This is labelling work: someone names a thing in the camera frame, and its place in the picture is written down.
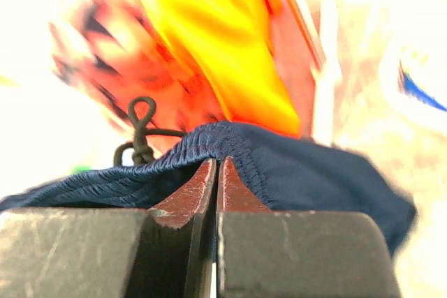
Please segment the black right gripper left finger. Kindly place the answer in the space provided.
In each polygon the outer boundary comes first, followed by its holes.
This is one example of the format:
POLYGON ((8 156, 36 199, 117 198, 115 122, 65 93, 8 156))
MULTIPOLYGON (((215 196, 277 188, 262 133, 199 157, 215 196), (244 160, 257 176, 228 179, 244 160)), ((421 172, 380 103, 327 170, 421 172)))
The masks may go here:
POLYGON ((2 297, 206 297, 217 164, 151 209, 1 215, 2 297))

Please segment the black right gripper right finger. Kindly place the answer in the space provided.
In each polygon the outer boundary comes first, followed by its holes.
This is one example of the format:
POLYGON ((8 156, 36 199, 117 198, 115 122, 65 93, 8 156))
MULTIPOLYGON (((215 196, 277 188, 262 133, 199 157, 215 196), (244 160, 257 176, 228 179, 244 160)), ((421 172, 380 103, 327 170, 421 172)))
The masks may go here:
POLYGON ((273 211, 219 170, 218 297, 399 297, 385 239, 367 215, 273 211))

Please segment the navy blue shorts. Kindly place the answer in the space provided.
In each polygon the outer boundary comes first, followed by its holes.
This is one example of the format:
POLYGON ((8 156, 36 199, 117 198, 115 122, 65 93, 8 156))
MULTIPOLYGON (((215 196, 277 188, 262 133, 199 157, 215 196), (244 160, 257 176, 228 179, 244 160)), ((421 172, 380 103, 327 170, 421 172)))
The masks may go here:
POLYGON ((230 158, 242 183, 276 211, 367 214, 394 253, 416 218, 414 202, 396 193, 363 156, 278 135, 259 126, 219 121, 190 132, 150 128, 156 103, 133 99, 133 140, 115 151, 114 165, 88 170, 1 201, 25 207, 150 209, 185 184, 207 159, 230 158))

